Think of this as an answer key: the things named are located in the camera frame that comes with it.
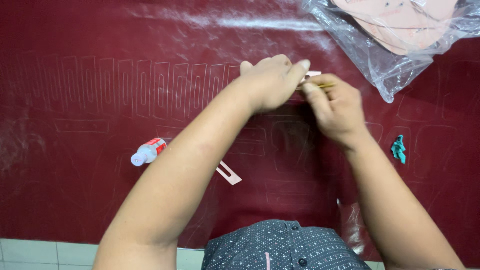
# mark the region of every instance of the rag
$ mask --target rag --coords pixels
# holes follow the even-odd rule
[[[403,164],[405,164],[405,160],[407,159],[407,157],[403,153],[403,151],[405,151],[405,146],[403,146],[402,139],[403,139],[403,135],[399,135],[396,138],[396,141],[393,143],[391,149],[393,152],[393,156],[396,159],[399,159]]]

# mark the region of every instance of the maroon leather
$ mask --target maroon leather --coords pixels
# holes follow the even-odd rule
[[[1,237],[98,243],[145,168],[130,164],[136,148],[170,141],[242,60],[284,53],[362,92],[373,136],[460,258],[480,266],[479,39],[437,56],[387,104],[292,0],[11,1],[0,18]],[[399,134],[405,165],[389,151]],[[223,161],[243,181],[214,174],[179,246],[284,219],[335,228],[380,259],[350,205],[348,165],[298,94],[252,117]]]

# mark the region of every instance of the red label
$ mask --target red label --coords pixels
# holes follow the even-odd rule
[[[149,140],[148,142],[146,142],[145,144],[148,144],[148,145],[154,145],[156,142],[158,142],[160,139],[159,138],[155,138],[155,139],[151,139]]]
[[[156,154],[160,154],[161,151],[163,151],[163,149],[167,147],[167,144],[166,143],[163,143],[162,145],[160,145],[159,147],[156,148]]]

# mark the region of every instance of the shirt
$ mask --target shirt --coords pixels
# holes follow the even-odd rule
[[[267,220],[212,239],[202,270],[367,270],[333,229]]]

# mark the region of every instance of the white tile floor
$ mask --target white tile floor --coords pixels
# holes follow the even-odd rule
[[[98,245],[0,238],[0,270],[91,270]],[[203,250],[179,248],[177,268],[200,270]],[[372,270],[382,262],[367,261]]]

